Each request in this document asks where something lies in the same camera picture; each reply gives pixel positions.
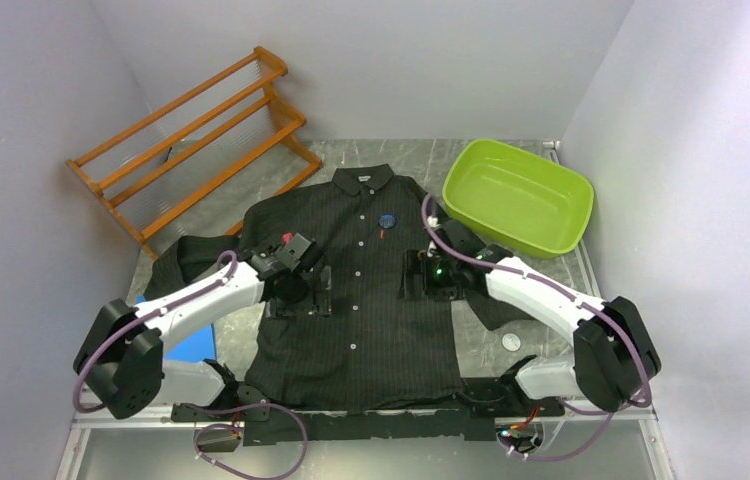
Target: black shirt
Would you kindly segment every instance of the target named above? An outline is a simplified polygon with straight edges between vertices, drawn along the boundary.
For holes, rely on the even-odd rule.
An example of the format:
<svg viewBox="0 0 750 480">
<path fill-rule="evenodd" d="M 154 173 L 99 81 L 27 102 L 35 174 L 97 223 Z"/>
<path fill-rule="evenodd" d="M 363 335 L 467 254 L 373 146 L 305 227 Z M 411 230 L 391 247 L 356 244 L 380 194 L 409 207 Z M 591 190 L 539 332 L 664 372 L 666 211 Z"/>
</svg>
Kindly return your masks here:
<svg viewBox="0 0 750 480">
<path fill-rule="evenodd" d="M 380 165 L 338 169 L 329 183 L 248 210 L 243 248 L 287 232 L 324 247 L 332 313 L 263 318 L 246 383 L 282 404 L 351 412 L 461 389 L 450 304 L 398 299 L 405 251 L 428 245 L 420 219 L 425 194 L 412 178 Z M 393 227 L 379 225 L 385 215 Z"/>
</svg>

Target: wooden rack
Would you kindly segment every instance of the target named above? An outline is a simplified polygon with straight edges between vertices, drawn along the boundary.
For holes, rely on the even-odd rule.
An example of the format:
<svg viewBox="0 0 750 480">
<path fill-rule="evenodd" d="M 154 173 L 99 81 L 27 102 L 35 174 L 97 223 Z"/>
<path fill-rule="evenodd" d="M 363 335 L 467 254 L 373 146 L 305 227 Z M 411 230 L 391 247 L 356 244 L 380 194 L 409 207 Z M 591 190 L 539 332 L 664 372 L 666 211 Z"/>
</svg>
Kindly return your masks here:
<svg viewBox="0 0 750 480">
<path fill-rule="evenodd" d="M 119 166 L 119 168 L 117 168 L 115 171 L 105 175 L 100 181 L 94 181 L 90 177 L 90 175 L 88 175 L 83 170 L 84 165 L 87 165 L 91 161 L 100 157 L 105 152 L 112 149 L 114 146 L 124 142 L 128 138 L 137 134 L 152 123 L 160 120 L 165 115 L 174 111 L 178 107 L 187 103 L 202 92 L 208 90 L 209 88 L 218 84 L 225 78 L 241 70 L 243 67 L 249 65 L 252 62 L 259 63 L 261 72 L 260 78 L 252 82 L 242 90 L 238 91 L 235 95 L 223 101 L 216 107 L 210 109 L 205 114 L 188 123 L 177 132 L 169 135 L 164 140 L 155 144 L 145 152 L 134 156 L 131 160 Z M 266 151 L 268 151 L 273 146 L 282 143 L 297 155 L 302 157 L 305 161 L 307 161 L 307 166 L 305 167 L 305 169 L 298 173 L 289 182 L 287 182 L 277 192 L 275 192 L 275 195 L 286 192 L 287 190 L 298 186 L 307 177 L 318 170 L 322 165 L 319 157 L 317 157 L 313 152 L 302 145 L 294 135 L 294 132 L 304 126 L 304 124 L 306 123 L 304 115 L 302 115 L 301 112 L 285 102 L 278 95 L 278 92 L 272 83 L 275 79 L 286 74 L 287 66 L 280 58 L 262 47 L 257 47 L 254 49 L 254 52 L 252 54 L 209 78 L 197 87 L 176 98 L 159 110 L 153 112 L 148 117 L 127 128 L 125 131 L 95 147 L 85 155 L 82 155 L 76 160 L 67 160 L 66 164 L 87 185 L 87 187 L 89 187 L 93 195 L 95 195 L 98 201 L 104 206 L 105 209 L 107 209 L 110 215 L 112 215 L 116 219 L 116 221 L 119 222 L 122 228 L 124 228 L 125 231 L 130 234 L 130 236 L 142 247 L 142 249 L 146 253 L 148 253 L 152 258 L 156 259 L 157 252 L 153 251 L 153 249 L 148 244 L 148 240 L 149 238 L 151 238 L 151 236 L 160 232 L 160 230 L 163 229 L 166 225 L 170 224 L 178 216 L 183 214 L 185 211 L 187 211 L 198 201 L 206 197 L 216 188 L 221 186 L 231 177 L 239 173 L 243 168 L 266 153 Z M 167 152 L 174 144 L 181 141 L 187 135 L 190 135 L 202 126 L 207 125 L 213 119 L 220 116 L 223 112 L 227 111 L 249 96 L 255 94 L 259 90 L 262 90 L 263 96 L 260 97 L 260 99 L 258 99 L 256 102 L 252 103 L 229 120 L 226 120 L 224 123 L 214 128 L 212 131 L 201 137 L 195 143 L 191 144 L 189 147 L 181 151 L 178 155 L 168 159 L 165 163 L 153 169 L 150 173 L 147 173 L 140 179 L 130 183 L 125 188 L 120 189 L 121 191 L 118 191 L 115 194 L 111 194 L 109 197 L 105 196 L 105 190 L 114 187 L 115 185 L 117 185 L 117 183 L 123 181 L 126 177 L 128 177 L 128 175 L 136 172 L 140 167 L 142 167 L 152 159 L 159 158 L 160 155 L 165 154 L 165 152 Z M 245 119 L 264 107 L 268 108 L 269 114 L 272 119 L 272 124 L 275 127 L 275 133 L 269 138 L 265 139 L 259 146 L 251 150 L 249 153 L 234 161 L 215 178 L 188 195 L 180 203 L 165 211 L 162 215 L 152 221 L 151 224 L 144 228 L 136 227 L 132 225 L 117 210 L 117 207 L 119 207 L 119 205 L 131 198 L 133 195 L 148 187 L 148 185 L 159 179 L 165 173 L 180 165 L 185 160 L 195 155 L 196 152 L 206 147 L 208 144 L 210 144 L 232 128 L 236 127 Z M 227 231 L 227 233 L 235 234 L 239 232 L 241 228 L 242 221 L 234 225 L 230 230 Z"/>
</svg>

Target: gray wall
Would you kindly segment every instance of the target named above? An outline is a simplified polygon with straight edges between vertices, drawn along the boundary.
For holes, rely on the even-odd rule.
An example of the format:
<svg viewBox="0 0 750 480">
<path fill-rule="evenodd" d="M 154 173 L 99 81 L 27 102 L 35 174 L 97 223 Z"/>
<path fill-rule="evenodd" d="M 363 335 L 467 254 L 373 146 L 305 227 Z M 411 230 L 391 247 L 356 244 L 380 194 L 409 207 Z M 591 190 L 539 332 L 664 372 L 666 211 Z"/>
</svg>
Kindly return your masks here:
<svg viewBox="0 0 750 480">
<path fill-rule="evenodd" d="M 84 0 L 0 1 L 0 478 L 53 478 L 71 360 L 137 249 L 63 164 L 148 113 Z"/>
<path fill-rule="evenodd" d="M 664 360 L 680 478 L 750 478 L 750 1 L 717 3 L 635 2 L 562 142 L 599 282 Z"/>
<path fill-rule="evenodd" d="M 560 138 L 632 2 L 92 1 L 152 106 L 260 44 L 318 139 Z"/>
</svg>

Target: round blue pin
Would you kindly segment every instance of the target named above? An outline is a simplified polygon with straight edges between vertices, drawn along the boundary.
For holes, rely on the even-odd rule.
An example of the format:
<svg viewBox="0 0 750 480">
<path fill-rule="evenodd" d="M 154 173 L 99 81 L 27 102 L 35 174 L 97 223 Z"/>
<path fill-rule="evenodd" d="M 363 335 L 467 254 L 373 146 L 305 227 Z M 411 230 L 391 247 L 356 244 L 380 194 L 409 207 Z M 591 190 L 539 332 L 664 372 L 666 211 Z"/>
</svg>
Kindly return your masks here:
<svg viewBox="0 0 750 480">
<path fill-rule="evenodd" d="M 378 219 L 378 225 L 381 225 L 381 228 L 393 228 L 396 226 L 396 216 L 391 213 L 385 213 Z"/>
</svg>

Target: blue object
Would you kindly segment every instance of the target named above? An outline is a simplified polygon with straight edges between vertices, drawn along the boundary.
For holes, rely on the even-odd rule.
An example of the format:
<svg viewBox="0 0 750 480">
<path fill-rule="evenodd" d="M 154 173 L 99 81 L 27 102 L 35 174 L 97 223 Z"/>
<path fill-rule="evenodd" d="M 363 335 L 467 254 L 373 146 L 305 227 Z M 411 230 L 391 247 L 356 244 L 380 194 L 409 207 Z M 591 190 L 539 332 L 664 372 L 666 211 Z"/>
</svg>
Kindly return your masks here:
<svg viewBox="0 0 750 480">
<path fill-rule="evenodd" d="M 378 219 L 378 225 L 381 225 L 381 228 L 393 228 L 396 226 L 396 216 L 391 213 L 385 213 Z"/>
<path fill-rule="evenodd" d="M 145 297 L 139 295 L 137 304 L 145 301 Z M 180 360 L 182 362 L 196 363 L 206 358 L 216 359 L 216 341 L 213 325 L 208 325 L 179 343 L 166 355 L 166 360 Z"/>
</svg>

